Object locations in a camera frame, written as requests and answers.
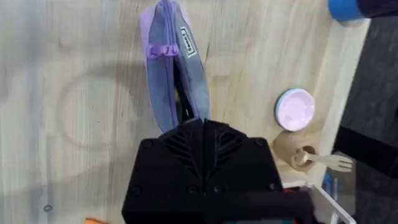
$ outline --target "wooden table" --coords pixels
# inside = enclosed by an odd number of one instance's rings
[[[303,137],[330,153],[369,21],[333,22],[326,0],[180,2],[206,69],[212,118],[271,142],[281,131],[277,97],[302,87],[317,104]],[[0,2],[0,223],[124,223],[137,146],[160,133],[138,26],[153,3]],[[296,177],[278,165],[284,180]],[[315,167],[309,179],[319,182],[324,170]]]

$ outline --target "pink lid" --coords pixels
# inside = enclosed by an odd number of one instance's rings
[[[288,131],[305,128],[315,112],[315,101],[311,94],[303,89],[286,91],[277,102],[275,118],[279,125]]]

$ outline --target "zipper pull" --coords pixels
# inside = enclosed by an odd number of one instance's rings
[[[147,57],[149,59],[155,59],[161,55],[173,57],[178,55],[179,49],[177,44],[173,45],[157,45],[149,44],[147,49]]]
[[[147,58],[155,59],[161,55],[173,57],[180,53],[175,37],[175,27],[173,21],[173,4],[170,0],[160,2],[164,8],[166,45],[149,44],[146,50]]]

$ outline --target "wooden utensil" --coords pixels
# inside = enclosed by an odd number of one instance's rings
[[[302,149],[297,150],[295,159],[297,164],[304,164],[307,161],[319,162],[340,172],[351,172],[353,168],[353,161],[347,157],[337,155],[317,156]]]

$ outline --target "black surface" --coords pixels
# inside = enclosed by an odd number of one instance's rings
[[[390,145],[390,164],[398,148],[398,18],[373,19],[348,97],[341,125],[366,137]],[[345,139],[347,146],[353,144]],[[364,146],[367,160],[378,148]],[[360,224],[398,223],[398,180],[388,178],[387,169],[377,171],[357,163],[356,219]]]
[[[398,149],[340,127],[334,148],[391,178],[398,178]]]

